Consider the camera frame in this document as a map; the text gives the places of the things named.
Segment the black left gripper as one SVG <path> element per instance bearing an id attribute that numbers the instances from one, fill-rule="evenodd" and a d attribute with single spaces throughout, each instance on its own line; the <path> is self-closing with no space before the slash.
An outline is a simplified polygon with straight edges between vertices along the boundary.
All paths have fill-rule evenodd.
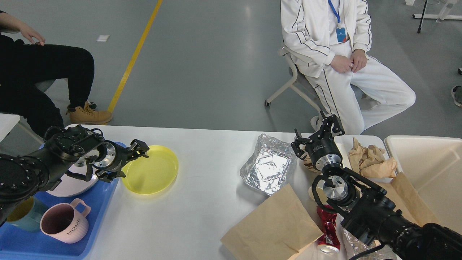
<path id="1" fill-rule="evenodd" d="M 93 166 L 98 169 L 98 179 L 110 183 L 114 179 L 125 178 L 126 174 L 122 168 L 128 161 L 134 161 L 140 157 L 149 158 L 147 154 L 149 149 L 144 141 L 138 139 L 133 139 L 128 148 L 119 143 L 105 141 L 96 148 L 98 155 L 96 161 L 93 162 Z"/>

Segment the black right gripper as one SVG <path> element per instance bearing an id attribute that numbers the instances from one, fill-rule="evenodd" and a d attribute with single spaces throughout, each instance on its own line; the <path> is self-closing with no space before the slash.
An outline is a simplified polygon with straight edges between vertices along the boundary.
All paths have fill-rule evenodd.
<path id="1" fill-rule="evenodd" d="M 291 147 L 297 158 L 302 161 L 310 158 L 314 168 L 322 171 L 327 165 L 342 165 L 342 155 L 334 138 L 345 135 L 345 129 L 337 115 L 326 115 L 324 111 L 319 113 L 318 119 L 321 124 L 316 131 L 316 141 L 308 143 L 311 136 L 302 136 L 295 128 L 295 138 Z"/>

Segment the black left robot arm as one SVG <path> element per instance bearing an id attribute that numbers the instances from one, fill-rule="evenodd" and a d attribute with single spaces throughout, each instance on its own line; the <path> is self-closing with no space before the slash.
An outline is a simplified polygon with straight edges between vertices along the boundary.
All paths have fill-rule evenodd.
<path id="1" fill-rule="evenodd" d="M 24 156 L 1 154 L 1 224 L 24 201 L 39 191 L 52 191 L 69 176 L 90 181 L 112 182 L 126 175 L 122 168 L 140 158 L 148 158 L 149 146 L 134 139 L 129 147 L 106 140 L 102 130 L 82 125 L 51 127 L 42 148 Z"/>

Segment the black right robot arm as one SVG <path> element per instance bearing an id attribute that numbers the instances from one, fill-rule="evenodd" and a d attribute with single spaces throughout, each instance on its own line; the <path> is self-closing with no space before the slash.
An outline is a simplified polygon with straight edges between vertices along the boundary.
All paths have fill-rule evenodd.
<path id="1" fill-rule="evenodd" d="M 366 245 L 378 240 L 380 245 L 353 257 L 375 252 L 389 245 L 403 260 L 460 260 L 461 235 L 436 223 L 423 227 L 406 220 L 395 203 L 386 197 L 387 191 L 342 164 L 342 156 L 334 137 L 344 135 L 336 115 L 322 116 L 318 131 L 303 138 L 295 130 L 291 143 L 296 156 L 309 157 L 315 169 L 321 171 L 312 185 L 314 201 L 329 213 L 338 213 L 348 232 Z"/>

